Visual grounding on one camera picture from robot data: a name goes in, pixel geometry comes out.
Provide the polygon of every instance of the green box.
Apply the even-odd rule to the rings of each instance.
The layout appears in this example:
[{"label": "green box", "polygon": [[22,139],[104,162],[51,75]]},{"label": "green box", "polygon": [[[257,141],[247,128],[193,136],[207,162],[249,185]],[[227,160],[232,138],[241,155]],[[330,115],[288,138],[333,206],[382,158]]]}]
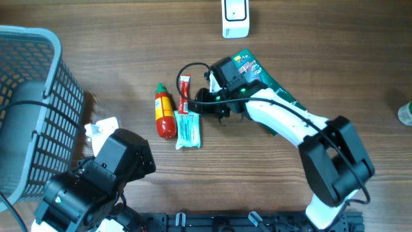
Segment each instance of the green box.
[{"label": "green box", "polygon": [[[258,62],[252,52],[249,51],[249,49],[246,48],[233,55],[232,61],[238,68],[239,73],[244,73],[249,82],[253,81],[254,79],[258,79],[261,82],[265,83],[269,88],[273,89],[275,93],[282,99],[302,110],[306,110],[306,108],[302,106],[301,103],[299,103],[277,81],[275,81],[275,79],[273,79],[273,77],[271,77],[268,72],[266,72],[264,67]],[[276,131],[268,127],[266,128],[271,131],[273,135],[277,134]]]}]

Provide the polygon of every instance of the red bottle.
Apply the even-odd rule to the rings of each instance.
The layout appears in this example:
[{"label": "red bottle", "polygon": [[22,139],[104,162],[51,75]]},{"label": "red bottle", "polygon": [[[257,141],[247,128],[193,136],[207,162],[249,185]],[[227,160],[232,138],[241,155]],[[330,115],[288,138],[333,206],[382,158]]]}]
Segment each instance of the red bottle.
[{"label": "red bottle", "polygon": [[161,138],[170,139],[176,136],[176,121],[174,120],[172,104],[170,102],[169,94],[159,83],[156,90],[156,129]]}]

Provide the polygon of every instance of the plastic basket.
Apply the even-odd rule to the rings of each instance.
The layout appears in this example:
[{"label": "plastic basket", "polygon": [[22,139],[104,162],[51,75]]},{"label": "plastic basket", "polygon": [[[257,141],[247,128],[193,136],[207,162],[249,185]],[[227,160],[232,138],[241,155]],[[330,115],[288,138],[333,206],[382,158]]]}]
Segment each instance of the plastic basket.
[{"label": "plastic basket", "polygon": [[[57,36],[45,29],[0,26],[0,106],[41,101],[79,123],[82,88],[62,60]],[[78,129],[36,105],[0,112],[0,190],[8,200],[38,200],[46,181],[71,166]],[[0,203],[0,212],[6,206]]]}]

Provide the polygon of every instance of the white can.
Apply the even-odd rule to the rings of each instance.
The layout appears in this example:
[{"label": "white can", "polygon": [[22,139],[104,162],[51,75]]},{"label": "white can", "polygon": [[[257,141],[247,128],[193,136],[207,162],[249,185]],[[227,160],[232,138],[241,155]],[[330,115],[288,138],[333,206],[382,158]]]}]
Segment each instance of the white can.
[{"label": "white can", "polygon": [[398,111],[399,120],[408,126],[412,126],[412,102],[407,103]]}]

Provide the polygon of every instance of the wooden table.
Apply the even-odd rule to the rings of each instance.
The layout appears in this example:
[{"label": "wooden table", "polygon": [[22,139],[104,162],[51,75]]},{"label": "wooden table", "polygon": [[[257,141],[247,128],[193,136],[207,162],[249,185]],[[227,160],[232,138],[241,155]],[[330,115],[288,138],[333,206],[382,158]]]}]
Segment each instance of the wooden table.
[{"label": "wooden table", "polygon": [[[367,187],[367,231],[412,230],[412,128],[397,110],[412,100],[412,3],[251,1],[250,35],[221,36],[220,2],[3,6],[1,24],[54,31],[87,93],[84,122],[116,116],[150,143],[157,172],[126,187],[138,212],[302,210],[312,192],[297,150],[255,122],[201,119],[201,149],[176,151],[155,128],[155,90],[178,100],[178,70],[249,48],[312,113],[349,118],[376,168]],[[191,92],[207,84],[191,68]],[[80,136],[74,159],[90,155]],[[33,222],[37,203],[17,204]],[[19,231],[9,212],[0,231]]]}]

